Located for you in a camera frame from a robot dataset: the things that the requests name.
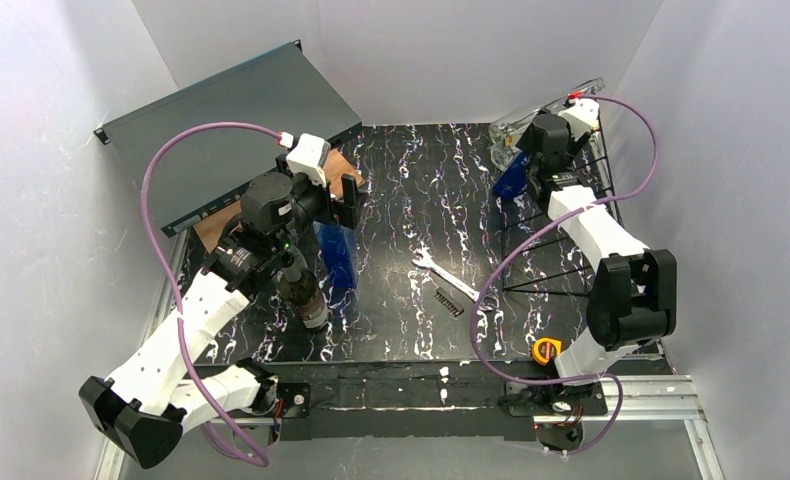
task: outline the wrench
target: wrench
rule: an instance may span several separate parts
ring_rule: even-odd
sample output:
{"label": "wrench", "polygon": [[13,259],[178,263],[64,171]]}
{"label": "wrench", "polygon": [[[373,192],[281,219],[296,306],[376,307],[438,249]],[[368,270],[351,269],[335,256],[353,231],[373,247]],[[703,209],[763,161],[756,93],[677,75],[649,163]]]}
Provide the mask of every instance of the wrench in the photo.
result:
{"label": "wrench", "polygon": [[[430,257],[430,252],[427,251],[425,248],[420,248],[415,250],[416,258],[413,259],[413,265],[430,270],[431,272],[439,275],[442,277],[443,280],[450,283],[454,286],[457,290],[466,294],[467,297],[471,298],[473,302],[477,301],[478,292],[474,288],[470,287],[464,281],[460,280],[459,278],[455,277],[453,274],[445,270],[444,268],[440,267],[433,261]],[[483,311],[493,310],[491,307],[487,307],[481,305],[480,307]]]}

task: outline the yellow tape measure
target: yellow tape measure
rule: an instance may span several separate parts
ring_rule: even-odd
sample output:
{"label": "yellow tape measure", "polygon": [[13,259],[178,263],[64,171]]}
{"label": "yellow tape measure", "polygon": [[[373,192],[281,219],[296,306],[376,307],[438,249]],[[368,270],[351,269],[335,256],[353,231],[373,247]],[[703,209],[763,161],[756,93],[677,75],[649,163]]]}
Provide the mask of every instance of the yellow tape measure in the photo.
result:
{"label": "yellow tape measure", "polygon": [[560,355],[563,351],[563,342],[553,338],[542,337],[533,344],[531,355],[536,363],[548,365],[552,358]]}

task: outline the cable connector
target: cable connector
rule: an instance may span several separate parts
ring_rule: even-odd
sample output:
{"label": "cable connector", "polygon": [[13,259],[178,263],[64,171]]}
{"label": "cable connector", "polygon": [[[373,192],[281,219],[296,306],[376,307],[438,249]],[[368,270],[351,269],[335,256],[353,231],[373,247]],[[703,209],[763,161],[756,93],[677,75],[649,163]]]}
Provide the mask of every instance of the cable connector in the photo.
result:
{"label": "cable connector", "polygon": [[281,147],[292,148],[292,145],[295,143],[295,137],[292,136],[291,133],[280,132],[280,140],[277,141],[277,144]]}

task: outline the black marble table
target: black marble table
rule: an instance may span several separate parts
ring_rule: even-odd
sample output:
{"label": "black marble table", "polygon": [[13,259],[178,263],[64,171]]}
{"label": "black marble table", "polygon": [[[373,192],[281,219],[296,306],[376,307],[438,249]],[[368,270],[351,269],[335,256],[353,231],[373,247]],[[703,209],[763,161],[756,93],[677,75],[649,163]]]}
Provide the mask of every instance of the black marble table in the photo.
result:
{"label": "black marble table", "polygon": [[[539,213],[526,197],[502,202],[491,193],[499,171],[489,158],[487,125],[366,127],[340,150],[367,180],[369,199],[356,231],[358,286],[330,286],[312,232],[299,245],[315,265],[331,308],[320,332],[308,333],[276,291],[259,293],[242,314],[219,333],[201,363],[229,363],[253,357],[264,362],[381,360],[460,360],[474,358],[469,342],[465,296],[455,296],[467,311],[453,317],[435,298],[437,286],[454,291],[435,274],[415,268],[413,251],[427,248],[434,260],[479,289],[505,252],[544,226],[544,217],[524,222],[502,235],[502,222]],[[577,159],[585,165],[591,159]],[[596,187],[596,169],[585,167]],[[549,242],[560,233],[543,240]],[[191,235],[181,273],[183,288],[204,258]],[[507,285],[586,266],[571,240],[546,245],[516,260]],[[553,291],[584,291],[592,270],[549,280]],[[500,282],[492,294],[499,296]],[[564,342],[583,329],[586,298],[507,292],[500,308],[481,314],[481,347],[490,357],[529,357],[539,337]]]}

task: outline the marble tabletop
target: marble tabletop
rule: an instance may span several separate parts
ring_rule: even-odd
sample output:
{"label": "marble tabletop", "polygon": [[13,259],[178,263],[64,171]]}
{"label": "marble tabletop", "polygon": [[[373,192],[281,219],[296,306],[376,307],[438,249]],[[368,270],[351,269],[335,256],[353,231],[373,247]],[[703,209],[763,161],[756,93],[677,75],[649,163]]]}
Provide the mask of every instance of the marble tabletop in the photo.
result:
{"label": "marble tabletop", "polygon": [[[488,126],[482,124],[365,127],[341,146],[342,154],[366,178],[369,198],[359,228],[358,285],[332,288],[309,233],[299,244],[320,282],[331,319],[308,333],[273,288],[261,291],[244,312],[218,334],[202,363],[253,357],[264,362],[459,360],[474,358],[469,342],[469,306],[453,317],[434,298],[437,286],[453,289],[435,274],[414,267],[413,251],[427,248],[434,260],[479,289],[518,243],[548,221],[525,222],[502,235],[502,222],[539,213],[522,196],[502,202],[491,187],[499,171],[489,159]],[[580,165],[590,159],[577,159]],[[596,169],[584,172],[600,187]],[[559,237],[546,236],[543,241]],[[191,235],[180,274],[183,288],[204,258]],[[526,253],[507,270],[507,285],[585,266],[581,252],[564,240]],[[541,284],[554,291],[586,289],[592,270]],[[491,293],[499,296],[500,282]],[[585,297],[507,292],[500,308],[481,313],[481,347],[490,357],[529,357],[530,345],[550,336],[569,342],[584,328]]]}

